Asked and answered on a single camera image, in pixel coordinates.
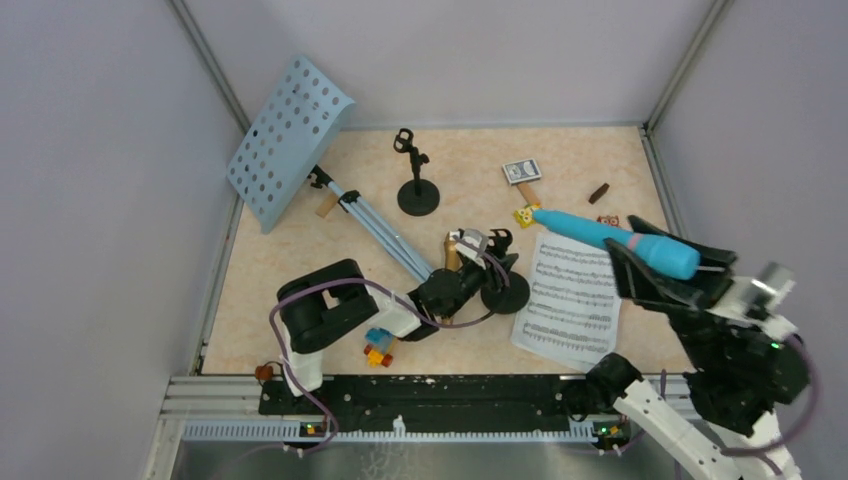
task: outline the round stand base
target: round stand base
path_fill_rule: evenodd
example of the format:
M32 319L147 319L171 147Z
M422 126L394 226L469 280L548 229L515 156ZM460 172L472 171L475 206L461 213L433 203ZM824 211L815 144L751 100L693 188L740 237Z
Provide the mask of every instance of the round stand base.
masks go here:
M421 180L421 195L415 195L415 180L404 183L398 190L398 206L413 217L433 213L439 206L439 199L439 189L428 180Z
M530 284L521 275L509 272L509 288L498 292L484 286L480 289L480 299L497 314L515 313L530 301Z

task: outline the small wooden block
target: small wooden block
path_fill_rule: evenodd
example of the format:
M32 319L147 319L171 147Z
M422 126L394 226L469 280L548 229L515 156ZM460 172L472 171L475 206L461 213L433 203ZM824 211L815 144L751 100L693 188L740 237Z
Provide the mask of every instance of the small wooden block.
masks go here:
M605 183L605 184L601 185L600 187L598 187L598 189L595 190L595 192L592 193L592 195L589 196L589 203L594 205L595 202L600 200L601 197L603 197L604 194L607 193L607 190L609 190L609 183Z
M528 205L542 204L542 201L536 196L536 192L533 191L533 187L531 187L529 183L519 183L516 187L518 188L518 191L521 192L521 196L524 197L524 201L526 201Z
M325 198L324 201L321 202L321 205L318 207L318 209L315 210L315 215L318 215L321 218L327 218L327 215L330 214L330 210L332 210L333 207L336 206L336 203L338 203L338 201L339 197L337 197L335 193L330 193L329 195L327 195L327 198Z
M611 227L619 226L618 215L601 215L598 217L598 223L609 225Z
M533 220L533 212L540 208L541 206L539 204L527 205L524 208L519 208L518 210L512 212L512 216L515 217L515 221L518 222L521 228L527 228L530 225L536 224L536 221Z
M274 378L274 367L271 365L260 365L254 370L253 376L260 382L267 382Z

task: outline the cable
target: cable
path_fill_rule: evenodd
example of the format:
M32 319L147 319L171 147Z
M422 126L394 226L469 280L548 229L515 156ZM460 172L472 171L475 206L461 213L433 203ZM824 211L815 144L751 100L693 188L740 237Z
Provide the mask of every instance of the cable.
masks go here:
M783 470L781 470L780 467L778 467L777 464L774 463L774 460L768 458L765 453L760 453L754 456L757 457L757 459L759 459L761 462L765 463L771 469L772 473L774 473L774 476L776 478L780 478L780 476L783 475Z
M813 359L810 357L810 354L807 352L807 349L804 348L800 340L798 340L798 337L790 335L789 337L786 337L786 340L784 341L798 353L798 356L801 357L801 360L804 362L810 376L810 398L807 400L807 405L804 407L801 417L794 425L786 430L785 434L771 443L759 447L725 448L721 450L722 455L727 457L760 457L761 460L766 461L763 457L764 454L785 446L787 443L798 437L798 435L800 435L801 432L809 426L810 420L813 418L813 414L818 408L819 400L821 399L821 375L813 363Z
M483 315L482 317L480 317L479 319L474 320L474 321L479 323L479 322L482 322L483 320L488 320L488 319L492 318L494 315L495 315L494 310L489 310L488 312L486 312L485 315Z

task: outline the brown stick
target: brown stick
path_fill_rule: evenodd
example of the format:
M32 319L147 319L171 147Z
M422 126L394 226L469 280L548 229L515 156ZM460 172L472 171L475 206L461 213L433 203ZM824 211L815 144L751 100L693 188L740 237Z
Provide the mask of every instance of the brown stick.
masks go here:
M609 183L605 183L605 184L601 185L600 187L598 187L598 189L595 190L595 192L592 193L592 195L589 195L589 203L594 205L595 202L600 200L601 197L603 197L604 194L607 193L607 190L609 190Z
M529 183L519 183L516 185L518 187L518 191L521 192L521 196L524 197L524 200L529 205L541 205L542 201L539 200L539 197L536 196L536 192L533 191L533 188L530 187Z
M339 201L339 197L336 196L335 193L330 193L327 195L327 198L321 202L321 205L318 206L318 209L315 210L315 215L318 215L321 218L327 218L327 215L330 214L330 210L336 206L336 202Z

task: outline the wooden piece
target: wooden piece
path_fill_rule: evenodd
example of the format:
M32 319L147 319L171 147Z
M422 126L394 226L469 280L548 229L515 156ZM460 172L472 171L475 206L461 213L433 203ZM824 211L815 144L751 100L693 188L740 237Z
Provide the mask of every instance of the wooden piece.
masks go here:
M600 200L601 197L603 197L604 194L607 193L607 190L609 190L609 183L605 183L598 187L598 189L595 190L595 192L589 196L589 203L594 205L595 202Z
M611 227L618 227L618 215L601 215L598 217L598 223L603 223L604 225L609 225Z
M318 206L318 209L315 210L315 215L318 215L321 218L327 218L327 215L330 214L330 210L336 206L338 201L339 197L336 196L335 193L330 192L330 194L327 195L327 198L325 198L324 201L321 202L321 205Z
M529 183L519 183L516 185L516 188L518 188L518 191L521 192L521 196L524 197L524 200L528 205L542 204L542 201L536 196L536 192L533 191L533 187L531 187Z

